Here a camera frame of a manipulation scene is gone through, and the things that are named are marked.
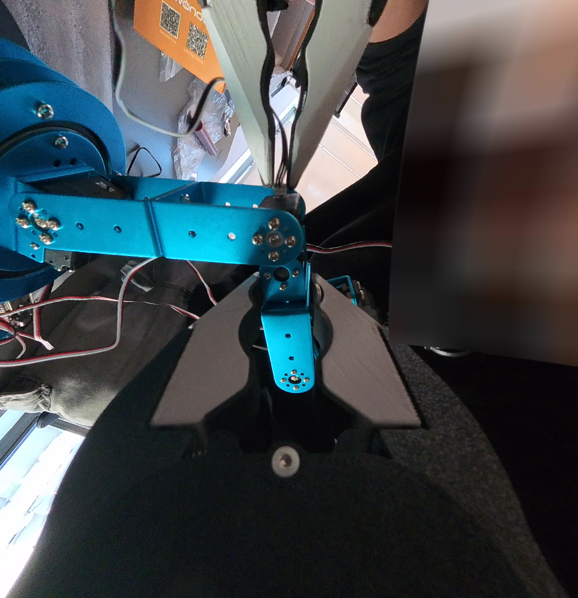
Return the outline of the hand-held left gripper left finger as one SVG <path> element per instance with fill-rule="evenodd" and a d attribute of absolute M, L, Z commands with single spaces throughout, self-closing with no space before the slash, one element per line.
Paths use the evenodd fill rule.
<path fill-rule="evenodd" d="M 260 411 L 253 345 L 260 337 L 262 290 L 250 276 L 193 327 L 151 419 L 157 428 L 239 428 Z"/>

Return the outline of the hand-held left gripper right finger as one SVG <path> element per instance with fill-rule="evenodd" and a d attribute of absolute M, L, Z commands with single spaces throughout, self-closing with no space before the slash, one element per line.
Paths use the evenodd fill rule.
<path fill-rule="evenodd" d="M 421 427 L 380 323 L 321 276 L 314 282 L 316 386 L 375 427 Z"/>

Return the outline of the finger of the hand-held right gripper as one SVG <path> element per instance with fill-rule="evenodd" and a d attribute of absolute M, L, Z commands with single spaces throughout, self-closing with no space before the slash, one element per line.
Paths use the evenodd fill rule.
<path fill-rule="evenodd" d="M 297 185 L 352 81 L 386 1 L 316 1 L 296 62 L 300 98 L 287 185 Z"/>
<path fill-rule="evenodd" d="M 265 1 L 201 1 L 203 20 L 245 140 L 264 185 L 273 185 L 276 124 L 269 85 L 275 65 Z"/>

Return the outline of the blue toy robot arm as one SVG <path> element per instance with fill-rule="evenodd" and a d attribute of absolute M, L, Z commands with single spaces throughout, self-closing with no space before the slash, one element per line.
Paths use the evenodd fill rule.
<path fill-rule="evenodd" d="M 260 267 L 262 325 L 276 385 L 304 393 L 317 351 L 303 202 L 272 189 L 123 176 L 113 114 L 28 50 L 0 37 L 0 303 L 53 282 L 46 251 L 143 258 L 117 299 L 114 342 L 0 361 L 21 367 L 114 349 L 128 280 L 156 258 Z"/>

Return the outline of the person's right forearm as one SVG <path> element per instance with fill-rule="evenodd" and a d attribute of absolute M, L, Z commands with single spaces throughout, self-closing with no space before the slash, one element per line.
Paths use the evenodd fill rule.
<path fill-rule="evenodd" d="M 397 37 L 420 18 L 427 6 L 428 1 L 387 1 L 368 42 L 376 44 Z"/>

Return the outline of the grey desk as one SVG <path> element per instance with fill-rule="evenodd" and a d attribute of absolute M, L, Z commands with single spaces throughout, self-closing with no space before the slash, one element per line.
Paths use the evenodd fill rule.
<path fill-rule="evenodd" d="M 119 48 L 110 22 L 109 1 L 4 1 L 32 54 L 100 99 L 113 112 L 128 152 L 146 147 L 162 165 L 164 178 L 175 178 L 175 140 L 127 118 L 113 95 Z M 116 1 L 116 18 L 126 47 L 121 98 L 143 120 L 173 131 L 188 101 L 192 75 L 185 70 L 159 80 L 160 51 L 133 28 L 134 2 Z"/>

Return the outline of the person's black shirt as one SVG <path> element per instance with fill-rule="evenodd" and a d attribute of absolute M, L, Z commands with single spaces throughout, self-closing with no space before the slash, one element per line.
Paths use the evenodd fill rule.
<path fill-rule="evenodd" d="M 309 244 L 392 242 L 405 128 L 426 11 L 397 37 L 368 43 L 355 71 L 361 121 L 377 165 L 305 216 Z"/>

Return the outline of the clear plastic bag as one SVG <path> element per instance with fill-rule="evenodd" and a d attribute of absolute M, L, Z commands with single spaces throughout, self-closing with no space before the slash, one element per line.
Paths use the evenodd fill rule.
<path fill-rule="evenodd" d="M 228 92 L 212 90 L 205 101 L 201 119 L 195 130 L 188 135 L 190 122 L 195 116 L 206 84 L 193 78 L 187 88 L 187 102 L 178 117 L 178 138 L 173 149 L 173 165 L 177 178 L 196 180 L 199 166 L 206 156 L 217 157 L 217 143 L 231 135 L 231 118 L 235 106 Z"/>

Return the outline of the orange printed card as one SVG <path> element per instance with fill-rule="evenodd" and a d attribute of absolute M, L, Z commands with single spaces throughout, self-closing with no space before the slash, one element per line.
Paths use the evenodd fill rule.
<path fill-rule="evenodd" d="M 314 1 L 268 1 L 274 74 L 290 71 L 314 14 Z M 205 84 L 223 75 L 199 1 L 135 1 L 134 29 L 160 50 L 159 81 L 185 69 Z"/>

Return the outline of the dark grey garment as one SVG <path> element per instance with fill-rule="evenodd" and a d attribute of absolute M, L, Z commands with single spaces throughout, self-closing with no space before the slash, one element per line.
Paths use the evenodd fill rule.
<path fill-rule="evenodd" d="M 106 406 L 162 349 L 212 303 L 185 261 L 159 258 L 133 277 L 125 293 L 121 340 L 108 352 L 0 369 L 0 410 L 56 413 L 91 427 Z M 99 349 L 116 336 L 116 303 L 66 301 L 40 309 L 41 332 L 55 352 Z"/>

